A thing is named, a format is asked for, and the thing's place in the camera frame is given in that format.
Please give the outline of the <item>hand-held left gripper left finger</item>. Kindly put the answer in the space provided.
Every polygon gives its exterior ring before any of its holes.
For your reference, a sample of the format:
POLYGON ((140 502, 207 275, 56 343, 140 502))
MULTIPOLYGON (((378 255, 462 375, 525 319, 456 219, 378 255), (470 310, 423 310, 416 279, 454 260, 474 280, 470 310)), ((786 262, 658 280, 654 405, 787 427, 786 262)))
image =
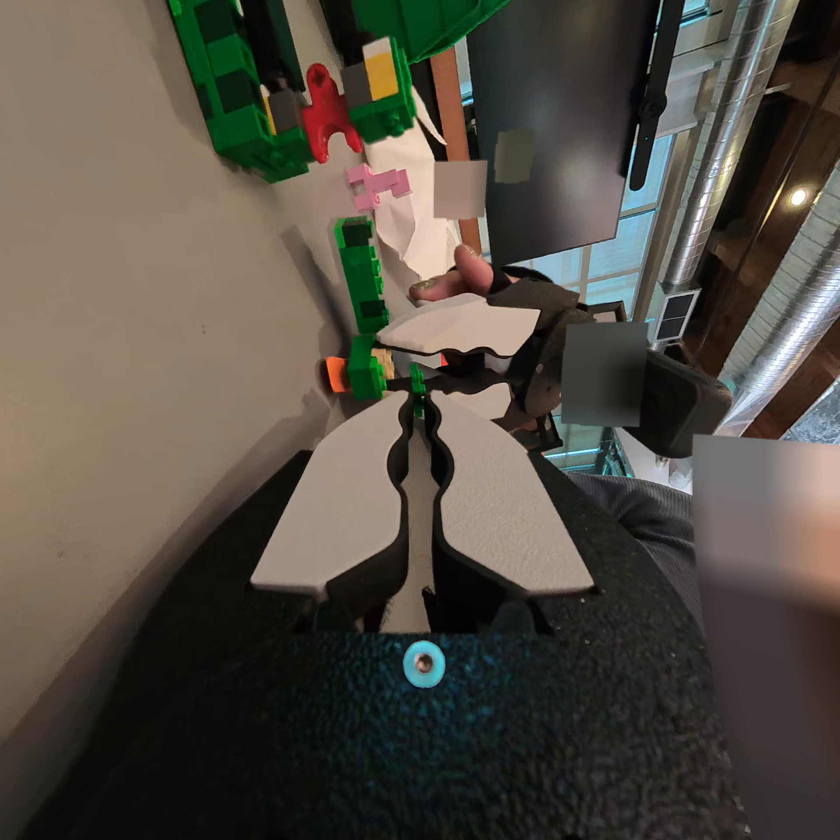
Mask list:
POLYGON ((402 588, 408 518, 402 483, 413 396, 389 392, 314 449, 250 583, 337 602, 358 620, 402 588))

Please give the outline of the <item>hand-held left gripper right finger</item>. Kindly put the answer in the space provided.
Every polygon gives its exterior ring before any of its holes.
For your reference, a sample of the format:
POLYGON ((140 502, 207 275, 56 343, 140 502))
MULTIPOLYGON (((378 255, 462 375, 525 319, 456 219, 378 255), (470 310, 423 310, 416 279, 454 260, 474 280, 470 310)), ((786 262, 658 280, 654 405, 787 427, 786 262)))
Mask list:
POLYGON ((509 432, 453 396, 425 405, 432 473, 434 616, 442 632, 493 624, 505 604, 581 595, 592 574, 550 497, 539 468, 509 432))

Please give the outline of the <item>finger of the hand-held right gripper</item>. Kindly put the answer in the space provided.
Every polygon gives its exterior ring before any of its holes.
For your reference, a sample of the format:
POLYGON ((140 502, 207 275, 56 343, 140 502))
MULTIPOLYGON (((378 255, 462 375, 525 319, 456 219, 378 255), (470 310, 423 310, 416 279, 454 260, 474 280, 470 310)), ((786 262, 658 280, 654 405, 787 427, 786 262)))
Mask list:
POLYGON ((423 356, 454 351, 509 359, 532 336, 540 313, 495 306, 485 297, 464 293, 401 316, 380 330, 376 340, 388 349, 423 356))
POLYGON ((426 378, 426 394, 440 392, 449 401, 469 409, 479 417, 496 421, 505 416, 511 404, 511 389, 507 380, 493 370, 480 370, 466 375, 452 375, 437 370, 426 378))

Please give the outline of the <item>long green brick assembly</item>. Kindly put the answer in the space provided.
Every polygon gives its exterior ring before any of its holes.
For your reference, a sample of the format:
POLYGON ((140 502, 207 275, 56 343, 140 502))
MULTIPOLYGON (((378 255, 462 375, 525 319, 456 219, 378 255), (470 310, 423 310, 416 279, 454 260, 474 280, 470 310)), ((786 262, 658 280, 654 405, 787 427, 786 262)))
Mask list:
POLYGON ((382 263, 373 242, 375 226, 368 216, 343 217, 333 229, 344 278, 358 329, 350 357, 325 360, 331 390, 351 392, 359 401, 381 399, 386 392, 387 371, 393 368, 387 355, 376 348, 376 336, 390 321, 383 298, 382 263))

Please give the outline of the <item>person's right forearm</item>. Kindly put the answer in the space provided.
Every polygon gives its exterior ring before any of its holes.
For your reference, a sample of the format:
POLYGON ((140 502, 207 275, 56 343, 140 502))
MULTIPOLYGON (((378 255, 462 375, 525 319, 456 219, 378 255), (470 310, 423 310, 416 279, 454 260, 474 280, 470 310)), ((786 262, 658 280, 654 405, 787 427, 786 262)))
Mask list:
POLYGON ((704 634, 692 496, 638 478, 579 472, 568 472, 566 476, 640 542, 704 634))

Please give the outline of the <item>grey desk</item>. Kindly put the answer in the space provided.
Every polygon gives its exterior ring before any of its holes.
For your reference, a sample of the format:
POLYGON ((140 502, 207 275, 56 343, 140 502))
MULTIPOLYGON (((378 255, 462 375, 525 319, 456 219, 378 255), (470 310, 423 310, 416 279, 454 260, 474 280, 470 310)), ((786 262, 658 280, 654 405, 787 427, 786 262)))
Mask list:
POLYGON ((329 162, 209 140, 167 2, 2 2, 2 739, 145 569, 326 422, 329 162))

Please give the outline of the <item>person's right hand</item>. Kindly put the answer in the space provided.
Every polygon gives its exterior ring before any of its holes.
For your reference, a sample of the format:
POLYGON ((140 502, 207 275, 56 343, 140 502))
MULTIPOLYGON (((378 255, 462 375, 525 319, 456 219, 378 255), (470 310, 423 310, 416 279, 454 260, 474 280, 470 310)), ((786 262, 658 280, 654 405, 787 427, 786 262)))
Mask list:
POLYGON ((494 269, 480 253, 467 245, 455 248, 454 259, 454 267, 443 275, 413 284, 408 290, 408 297, 417 303, 441 301, 464 293, 485 298, 517 282, 517 278, 494 269))

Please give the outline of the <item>crumpled white paper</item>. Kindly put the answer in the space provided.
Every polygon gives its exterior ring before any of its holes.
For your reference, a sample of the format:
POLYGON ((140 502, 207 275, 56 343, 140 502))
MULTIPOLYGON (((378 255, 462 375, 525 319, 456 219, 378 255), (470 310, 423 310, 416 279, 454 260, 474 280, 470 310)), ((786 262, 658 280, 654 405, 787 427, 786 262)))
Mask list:
POLYGON ((366 143, 364 154, 375 174, 404 171, 411 192, 394 198, 384 193, 374 209, 380 241, 394 250, 420 280, 445 273, 454 264, 455 247, 472 244, 480 253, 480 235, 463 237, 460 222, 484 215, 484 161, 441 161, 427 142, 424 129, 440 139, 426 106, 415 89, 413 126, 398 137, 366 143))

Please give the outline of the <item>pink brick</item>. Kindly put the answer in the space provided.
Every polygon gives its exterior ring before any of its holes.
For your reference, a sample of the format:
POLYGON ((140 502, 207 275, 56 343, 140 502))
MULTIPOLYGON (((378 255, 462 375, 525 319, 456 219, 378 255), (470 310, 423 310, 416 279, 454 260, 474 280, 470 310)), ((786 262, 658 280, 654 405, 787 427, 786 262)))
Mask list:
POLYGON ((374 210, 381 204, 380 195, 390 193, 394 198, 412 193, 405 170, 391 169, 374 173, 367 164, 357 164, 345 171, 348 184, 354 189, 353 204, 360 213, 374 210))

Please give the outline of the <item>large black screen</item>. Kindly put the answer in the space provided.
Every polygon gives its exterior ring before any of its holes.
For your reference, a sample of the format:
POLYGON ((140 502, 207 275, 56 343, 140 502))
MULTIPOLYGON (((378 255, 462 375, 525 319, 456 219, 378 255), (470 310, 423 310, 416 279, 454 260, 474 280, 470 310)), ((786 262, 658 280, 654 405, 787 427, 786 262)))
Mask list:
POLYGON ((467 36, 486 220, 499 266, 614 237, 660 2, 513 1, 467 36), (497 183, 530 130, 530 176, 497 183))

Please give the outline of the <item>black video bar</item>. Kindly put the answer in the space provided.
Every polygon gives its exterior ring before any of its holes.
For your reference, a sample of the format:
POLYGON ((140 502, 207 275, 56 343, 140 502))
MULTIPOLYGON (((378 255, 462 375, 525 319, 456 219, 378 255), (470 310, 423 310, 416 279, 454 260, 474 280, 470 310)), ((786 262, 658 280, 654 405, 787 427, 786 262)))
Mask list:
POLYGON ((644 93, 637 109, 637 133, 626 184, 633 193, 640 191, 646 183, 658 124, 667 109, 666 88, 674 60, 684 5, 683 1, 663 1, 659 5, 658 22, 648 62, 644 93))

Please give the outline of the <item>green plastic bin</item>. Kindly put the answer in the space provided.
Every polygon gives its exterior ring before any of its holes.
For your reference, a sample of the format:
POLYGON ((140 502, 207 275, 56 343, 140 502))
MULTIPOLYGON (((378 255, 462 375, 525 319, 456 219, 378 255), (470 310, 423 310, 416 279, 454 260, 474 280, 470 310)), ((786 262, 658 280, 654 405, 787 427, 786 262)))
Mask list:
POLYGON ((438 55, 495 16, 508 1, 352 1, 358 28, 394 38, 410 64, 438 55))

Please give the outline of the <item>small brick build red piece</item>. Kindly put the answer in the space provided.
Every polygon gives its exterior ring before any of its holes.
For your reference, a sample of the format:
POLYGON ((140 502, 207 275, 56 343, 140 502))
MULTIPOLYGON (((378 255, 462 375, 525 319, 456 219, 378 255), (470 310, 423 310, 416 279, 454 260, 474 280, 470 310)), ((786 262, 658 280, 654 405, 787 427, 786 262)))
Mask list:
POLYGON ((352 151, 401 136, 417 105, 404 50, 361 2, 320 2, 343 65, 301 71, 284 2, 170 1, 171 19, 218 155, 268 183, 329 160, 341 135, 352 151))

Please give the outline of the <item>silver ventilation duct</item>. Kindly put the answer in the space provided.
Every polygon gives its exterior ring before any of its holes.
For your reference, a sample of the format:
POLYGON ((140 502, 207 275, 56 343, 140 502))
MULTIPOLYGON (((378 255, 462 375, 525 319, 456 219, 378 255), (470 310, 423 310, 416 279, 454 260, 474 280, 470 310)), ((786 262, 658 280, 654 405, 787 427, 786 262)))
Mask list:
POLYGON ((738 5, 661 278, 666 295, 686 291, 697 272, 798 6, 798 1, 738 5))
POLYGON ((739 437, 792 378, 839 313, 839 168, 815 199, 733 344, 719 380, 731 405, 715 434, 739 437))

